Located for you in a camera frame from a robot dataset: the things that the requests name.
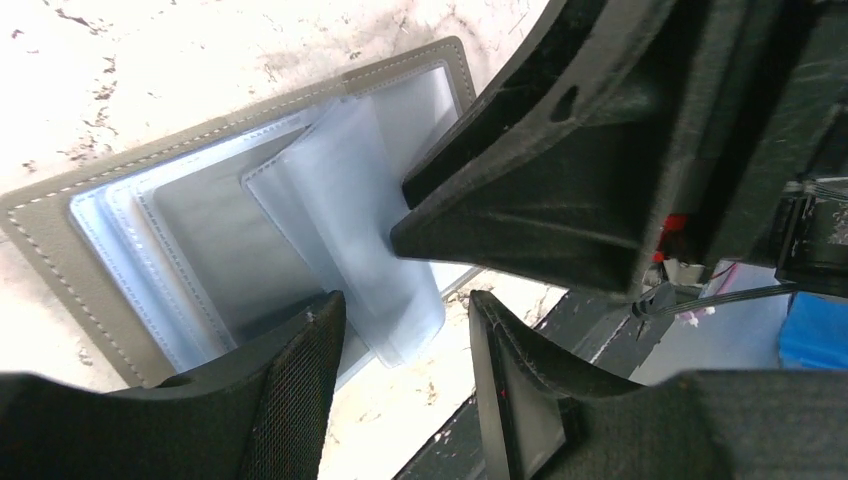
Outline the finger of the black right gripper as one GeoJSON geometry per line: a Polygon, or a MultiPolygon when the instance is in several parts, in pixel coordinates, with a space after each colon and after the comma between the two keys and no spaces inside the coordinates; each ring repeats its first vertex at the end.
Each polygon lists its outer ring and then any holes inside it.
{"type": "Polygon", "coordinates": [[[403,257],[635,297],[745,1],[551,1],[405,179],[403,257]]]}

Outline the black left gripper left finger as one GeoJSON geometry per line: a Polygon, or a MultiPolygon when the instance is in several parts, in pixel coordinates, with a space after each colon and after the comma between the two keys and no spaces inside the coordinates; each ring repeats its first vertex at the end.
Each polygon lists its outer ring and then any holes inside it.
{"type": "Polygon", "coordinates": [[[314,479],[346,329],[343,296],[152,387],[1,378],[5,479],[314,479]]]}

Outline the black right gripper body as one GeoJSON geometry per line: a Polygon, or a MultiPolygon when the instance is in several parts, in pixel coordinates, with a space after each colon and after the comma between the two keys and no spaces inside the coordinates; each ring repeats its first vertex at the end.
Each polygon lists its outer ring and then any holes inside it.
{"type": "Polygon", "coordinates": [[[829,214],[847,203],[847,5],[745,9],[660,252],[684,285],[736,260],[845,296],[847,231],[829,214]]]}

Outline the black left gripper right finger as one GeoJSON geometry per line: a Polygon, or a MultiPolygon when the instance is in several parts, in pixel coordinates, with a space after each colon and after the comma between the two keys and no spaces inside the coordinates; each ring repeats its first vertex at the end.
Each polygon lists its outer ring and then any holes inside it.
{"type": "Polygon", "coordinates": [[[488,291],[469,298],[491,479],[843,479],[847,375],[701,370],[653,386],[584,361],[488,291]]]}

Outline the grey card holder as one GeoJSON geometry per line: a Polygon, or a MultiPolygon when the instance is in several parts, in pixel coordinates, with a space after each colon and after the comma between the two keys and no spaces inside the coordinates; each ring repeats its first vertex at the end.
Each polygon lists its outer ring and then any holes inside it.
{"type": "Polygon", "coordinates": [[[448,37],[3,195],[1,226],[130,386],[270,328],[320,290],[251,189],[338,98],[368,101],[401,180],[472,104],[448,37]]]}

